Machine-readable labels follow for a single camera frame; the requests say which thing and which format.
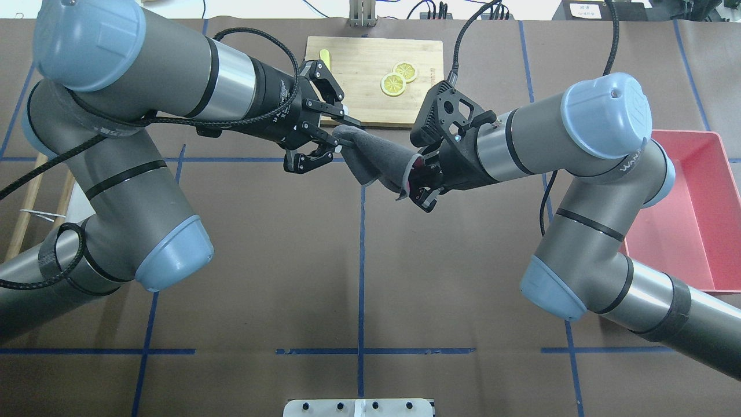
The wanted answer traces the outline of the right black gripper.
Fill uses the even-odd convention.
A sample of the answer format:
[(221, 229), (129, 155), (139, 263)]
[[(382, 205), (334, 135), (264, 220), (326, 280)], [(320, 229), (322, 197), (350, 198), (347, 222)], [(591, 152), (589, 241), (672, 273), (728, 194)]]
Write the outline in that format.
[(468, 190), (493, 183), (478, 154), (476, 140), (442, 140), (419, 151), (409, 174), (410, 198), (425, 212), (432, 212), (437, 197), (451, 190)]

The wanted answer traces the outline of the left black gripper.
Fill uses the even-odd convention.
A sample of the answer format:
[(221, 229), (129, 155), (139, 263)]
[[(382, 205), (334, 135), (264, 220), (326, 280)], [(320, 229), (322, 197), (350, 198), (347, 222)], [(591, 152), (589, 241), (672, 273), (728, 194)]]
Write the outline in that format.
[[(251, 108), (245, 115), (247, 118), (266, 114), (283, 105), (295, 84), (293, 76), (257, 59), (252, 59), (252, 66), (257, 84)], [(322, 59), (304, 61), (300, 76), (303, 77), (299, 78), (299, 92), (288, 108), (267, 119), (243, 126), (244, 134), (273, 141), (285, 148), (284, 170), (294, 174), (313, 171), (334, 160), (340, 143), (318, 127), (320, 114), (341, 125), (363, 129), (362, 122), (345, 110), (344, 90)], [(308, 142), (314, 142), (317, 148), (308, 154), (300, 153), (297, 148)]]

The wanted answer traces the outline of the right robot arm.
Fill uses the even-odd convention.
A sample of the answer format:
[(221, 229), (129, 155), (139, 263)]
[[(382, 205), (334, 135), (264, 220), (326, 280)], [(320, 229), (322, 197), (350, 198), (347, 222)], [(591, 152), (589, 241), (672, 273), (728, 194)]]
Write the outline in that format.
[(739, 379), (739, 309), (620, 253), (640, 210), (667, 197), (675, 178), (637, 79), (585, 80), (500, 116), (443, 80), (424, 98), (410, 140), (424, 154), (410, 198), (426, 212), (452, 190), (570, 173), (522, 295), (564, 320), (591, 311)]

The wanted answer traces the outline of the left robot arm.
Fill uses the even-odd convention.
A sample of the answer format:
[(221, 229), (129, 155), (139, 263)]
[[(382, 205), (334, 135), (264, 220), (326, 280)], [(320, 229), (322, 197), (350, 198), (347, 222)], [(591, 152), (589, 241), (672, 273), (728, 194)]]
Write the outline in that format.
[(286, 74), (135, 1), (44, 1), (35, 22), (42, 80), (23, 115), (29, 142), (49, 161), (2, 197), (65, 163), (94, 213), (67, 221), (2, 264), (2, 342), (135, 281), (148, 291), (208, 264), (214, 246), (146, 128), (233, 130), (276, 143), (285, 171), (330, 163), (338, 140), (323, 115), (349, 126), (345, 95), (320, 60)]

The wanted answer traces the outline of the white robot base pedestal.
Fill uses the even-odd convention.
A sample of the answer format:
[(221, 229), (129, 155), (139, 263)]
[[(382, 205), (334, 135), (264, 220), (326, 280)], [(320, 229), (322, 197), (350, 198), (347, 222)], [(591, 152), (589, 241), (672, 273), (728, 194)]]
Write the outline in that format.
[(283, 416), (435, 416), (425, 398), (341, 398), (289, 401)]

